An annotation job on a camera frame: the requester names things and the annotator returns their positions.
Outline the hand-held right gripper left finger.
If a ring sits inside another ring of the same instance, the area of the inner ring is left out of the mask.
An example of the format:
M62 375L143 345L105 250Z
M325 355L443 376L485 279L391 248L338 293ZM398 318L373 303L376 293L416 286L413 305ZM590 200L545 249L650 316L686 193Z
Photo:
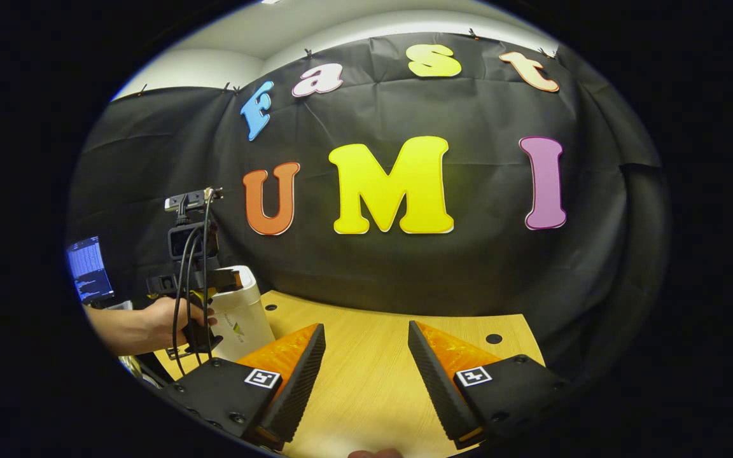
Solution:
M213 357L163 389L169 402L256 446L293 441L320 371L324 326L311 324L229 361Z

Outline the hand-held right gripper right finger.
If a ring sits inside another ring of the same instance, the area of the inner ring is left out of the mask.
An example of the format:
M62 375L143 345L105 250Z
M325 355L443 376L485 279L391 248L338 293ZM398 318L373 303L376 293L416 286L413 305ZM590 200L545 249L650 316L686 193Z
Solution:
M526 354L494 356L419 320L409 322L408 347L457 449L515 437L564 392L564 378Z

